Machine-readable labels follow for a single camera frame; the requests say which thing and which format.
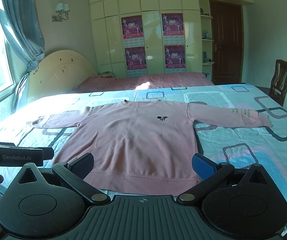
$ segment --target pillow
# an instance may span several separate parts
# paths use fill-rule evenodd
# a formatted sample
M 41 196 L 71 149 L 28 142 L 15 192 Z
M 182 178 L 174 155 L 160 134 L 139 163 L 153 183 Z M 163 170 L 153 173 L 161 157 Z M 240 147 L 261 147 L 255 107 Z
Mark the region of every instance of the pillow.
M 76 86 L 73 91 L 82 93 L 99 92 L 115 79 L 116 78 L 90 77 L 83 81 L 79 86 Z

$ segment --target pink poster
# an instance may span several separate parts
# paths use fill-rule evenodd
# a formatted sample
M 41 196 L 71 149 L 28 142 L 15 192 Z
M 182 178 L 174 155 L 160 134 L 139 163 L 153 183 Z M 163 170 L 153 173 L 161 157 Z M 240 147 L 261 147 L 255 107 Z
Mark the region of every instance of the pink poster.
M 165 68 L 185 68 L 184 45 L 165 46 Z
M 124 39 L 143 37 L 141 15 L 121 18 Z
M 163 13 L 161 17 L 164 36 L 184 35 L 182 13 Z
M 126 48 L 125 58 L 127 70 L 147 68 L 144 47 Z

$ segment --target blue curtain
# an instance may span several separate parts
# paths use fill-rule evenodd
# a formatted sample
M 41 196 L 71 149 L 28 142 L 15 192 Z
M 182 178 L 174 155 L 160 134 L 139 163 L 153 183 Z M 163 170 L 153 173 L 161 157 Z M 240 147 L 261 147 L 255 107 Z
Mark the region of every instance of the blue curtain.
M 26 105 L 29 73 L 45 57 L 35 0 L 0 0 L 0 23 L 12 50 L 27 65 L 27 72 L 15 90 L 12 106 L 15 112 Z

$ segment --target light blue bedsheet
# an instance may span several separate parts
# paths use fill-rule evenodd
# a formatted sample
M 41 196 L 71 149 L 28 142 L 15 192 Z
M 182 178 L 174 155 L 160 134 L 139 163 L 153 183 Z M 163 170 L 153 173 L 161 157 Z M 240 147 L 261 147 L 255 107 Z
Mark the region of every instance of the light blue bedsheet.
M 22 147 L 53 147 L 55 154 L 75 128 L 34 129 L 25 124 L 45 114 L 77 110 L 85 106 L 117 103 L 121 100 L 153 99 L 195 102 L 212 106 L 253 109 L 269 116 L 271 128 L 224 128 L 196 123 L 199 152 L 209 159 L 230 162 L 236 168 L 261 163 L 287 200 L 287 112 L 252 85 L 236 84 L 207 87 L 168 88 L 65 94 L 39 99 L 0 123 L 0 141 Z M 52 161 L 45 161 L 51 167 Z M 0 167 L 8 187 L 20 168 Z

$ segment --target wall shelf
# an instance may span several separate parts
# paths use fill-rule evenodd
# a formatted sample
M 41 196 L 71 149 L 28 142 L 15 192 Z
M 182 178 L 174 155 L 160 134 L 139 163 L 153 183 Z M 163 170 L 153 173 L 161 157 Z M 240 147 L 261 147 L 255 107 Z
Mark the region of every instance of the wall shelf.
M 213 17 L 212 17 L 212 16 L 208 16 L 208 15 L 202 15 L 202 14 L 200 14 L 200 16 L 201 16 L 202 18 L 213 19 Z

